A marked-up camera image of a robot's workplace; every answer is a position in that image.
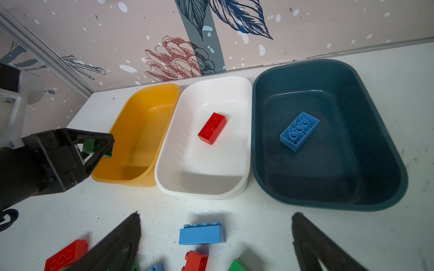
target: blue brick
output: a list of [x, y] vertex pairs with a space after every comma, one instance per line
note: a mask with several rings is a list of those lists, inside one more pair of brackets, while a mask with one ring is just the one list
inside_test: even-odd
[[198, 244], [215, 244], [225, 243], [226, 234], [221, 223], [213, 222], [212, 224], [204, 223], [202, 225], [193, 224], [184, 225], [179, 230], [180, 245], [198, 245]]
[[148, 271], [164, 271], [164, 266], [162, 264], [158, 264], [156, 266], [153, 266]]
[[298, 150], [304, 141], [315, 131], [319, 119], [301, 112], [291, 125], [280, 135], [280, 142], [293, 151]]

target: dark teal bin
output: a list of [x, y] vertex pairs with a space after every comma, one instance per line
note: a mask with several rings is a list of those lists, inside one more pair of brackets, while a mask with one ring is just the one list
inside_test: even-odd
[[[278, 201], [377, 211], [397, 203], [407, 171], [357, 72], [334, 60], [269, 69], [253, 85], [251, 163]], [[320, 120], [296, 151], [280, 134], [304, 111]]]

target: white bin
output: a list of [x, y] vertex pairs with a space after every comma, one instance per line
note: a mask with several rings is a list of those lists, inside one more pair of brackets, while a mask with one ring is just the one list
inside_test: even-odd
[[[227, 123], [213, 145], [197, 134], [212, 113]], [[242, 193], [250, 171], [252, 85], [244, 77], [204, 80], [180, 95], [155, 166], [165, 193], [200, 199]]]

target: floral wallpaper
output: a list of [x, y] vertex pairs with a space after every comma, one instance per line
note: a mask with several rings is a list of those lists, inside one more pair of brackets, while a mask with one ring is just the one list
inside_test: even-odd
[[0, 3], [97, 91], [434, 36], [433, 0]]
[[0, 31], [0, 63], [30, 71], [44, 78], [45, 94], [35, 104], [28, 104], [22, 136], [66, 127], [86, 98], [34, 58], [17, 42]]

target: white table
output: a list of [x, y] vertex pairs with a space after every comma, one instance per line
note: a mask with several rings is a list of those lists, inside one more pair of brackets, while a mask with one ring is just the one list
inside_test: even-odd
[[[141, 218], [138, 260], [142, 270], [164, 263], [184, 266], [185, 253], [209, 251], [207, 271], [224, 271], [234, 258], [252, 271], [299, 270], [291, 216], [302, 212], [367, 269], [434, 268], [434, 43], [366, 52], [334, 59], [353, 66], [362, 78], [407, 166], [404, 198], [379, 212], [350, 212], [281, 204], [252, 174], [246, 190], [232, 200], [165, 195], [157, 187], [97, 183], [91, 178], [62, 194], [29, 198], [14, 208], [20, 217], [0, 233], [0, 270], [43, 270], [45, 260], [79, 238], [93, 247], [132, 212]], [[228, 73], [251, 82], [269, 67]], [[199, 80], [175, 83], [185, 89]], [[127, 99], [142, 87], [93, 94], [69, 128], [108, 132]], [[179, 229], [193, 222], [222, 222], [227, 242], [178, 245]]]

